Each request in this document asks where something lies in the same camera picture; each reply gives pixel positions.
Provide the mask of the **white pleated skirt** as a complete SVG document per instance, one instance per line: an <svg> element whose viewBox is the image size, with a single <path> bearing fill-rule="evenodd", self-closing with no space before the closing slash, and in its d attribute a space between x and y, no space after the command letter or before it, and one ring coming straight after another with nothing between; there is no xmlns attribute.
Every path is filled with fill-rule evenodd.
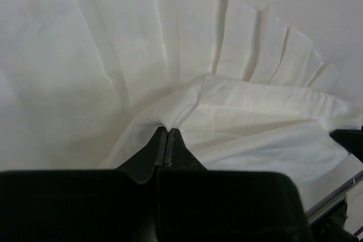
<svg viewBox="0 0 363 242"><path fill-rule="evenodd" d="M338 76L241 0L1 0L1 169L116 168L162 126L209 170L313 181L362 123Z"/></svg>

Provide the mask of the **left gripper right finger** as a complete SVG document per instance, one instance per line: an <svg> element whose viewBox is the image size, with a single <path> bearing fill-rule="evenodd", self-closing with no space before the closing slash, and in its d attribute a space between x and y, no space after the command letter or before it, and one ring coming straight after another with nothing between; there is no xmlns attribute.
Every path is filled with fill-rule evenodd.
<svg viewBox="0 0 363 242"><path fill-rule="evenodd" d="M159 169L159 241L313 241L297 187L276 172L208 171L168 133Z"/></svg>

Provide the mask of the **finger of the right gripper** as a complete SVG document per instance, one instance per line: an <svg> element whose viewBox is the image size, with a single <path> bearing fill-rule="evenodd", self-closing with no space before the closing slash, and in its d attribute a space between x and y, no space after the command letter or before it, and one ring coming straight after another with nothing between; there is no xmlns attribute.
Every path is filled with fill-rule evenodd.
<svg viewBox="0 0 363 242"><path fill-rule="evenodd" d="M330 133L330 137L357 159L362 159L362 128L360 130L337 129Z"/></svg>

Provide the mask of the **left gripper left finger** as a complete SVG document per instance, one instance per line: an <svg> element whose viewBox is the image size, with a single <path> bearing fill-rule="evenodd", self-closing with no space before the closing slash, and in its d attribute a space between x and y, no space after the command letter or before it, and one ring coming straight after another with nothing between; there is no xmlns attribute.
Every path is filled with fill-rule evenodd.
<svg viewBox="0 0 363 242"><path fill-rule="evenodd" d="M167 131L108 170L1 173L2 241L156 241L156 169Z"/></svg>

